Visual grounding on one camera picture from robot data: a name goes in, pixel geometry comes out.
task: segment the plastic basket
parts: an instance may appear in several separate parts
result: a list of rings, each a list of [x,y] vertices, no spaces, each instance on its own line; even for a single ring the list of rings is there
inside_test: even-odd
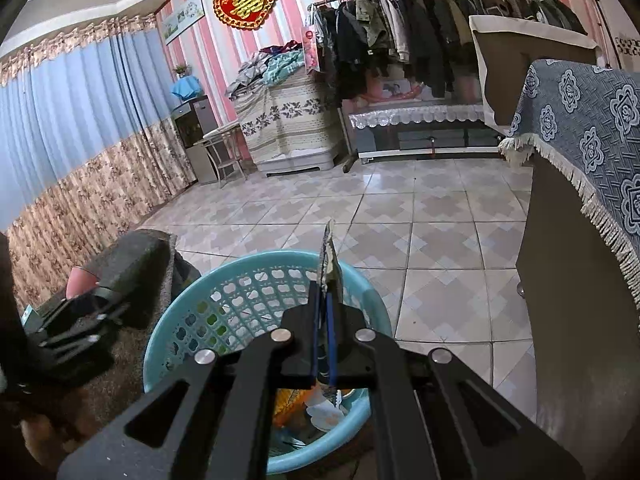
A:
[[[362,310],[369,327],[390,335],[389,316],[375,288],[353,267],[340,267],[344,303]],[[162,315],[149,339],[145,392],[201,348],[233,352],[277,328],[285,309],[306,303],[317,269],[317,253],[269,251],[229,262],[192,283]],[[318,440],[271,456],[267,473],[298,469],[351,440],[370,415],[367,390],[350,395],[347,406],[348,415]]]

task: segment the metal screw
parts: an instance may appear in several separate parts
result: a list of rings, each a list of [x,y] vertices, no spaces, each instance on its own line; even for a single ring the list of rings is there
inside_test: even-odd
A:
[[[286,328],[277,328],[273,332],[271,332],[271,339],[278,343],[284,343],[291,339],[291,330],[287,330]]]
[[[376,338],[376,333],[370,328],[361,328],[356,332],[356,339],[363,343],[373,341]]]
[[[431,359],[439,365],[445,365],[451,362],[451,352],[444,348],[436,348],[431,352]]]
[[[203,348],[198,350],[193,358],[199,365],[209,365],[216,360],[216,353],[208,348]]]

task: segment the framed picture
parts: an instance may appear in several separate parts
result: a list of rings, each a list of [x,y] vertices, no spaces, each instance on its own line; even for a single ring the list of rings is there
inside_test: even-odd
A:
[[[177,6],[171,15],[162,20],[161,33],[164,44],[171,43],[203,17],[202,0],[186,0],[183,4]]]

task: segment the patterned bedspread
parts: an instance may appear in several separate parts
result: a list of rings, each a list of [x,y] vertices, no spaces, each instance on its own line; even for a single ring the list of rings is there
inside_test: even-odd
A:
[[[640,306],[640,73],[569,61],[529,68],[500,150],[521,164],[536,150],[578,190],[583,214],[620,262]]]

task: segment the floral curtain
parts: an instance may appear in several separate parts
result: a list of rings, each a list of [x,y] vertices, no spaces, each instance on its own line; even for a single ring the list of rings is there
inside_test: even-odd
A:
[[[155,27],[109,20],[0,64],[0,228],[20,306],[195,180]]]

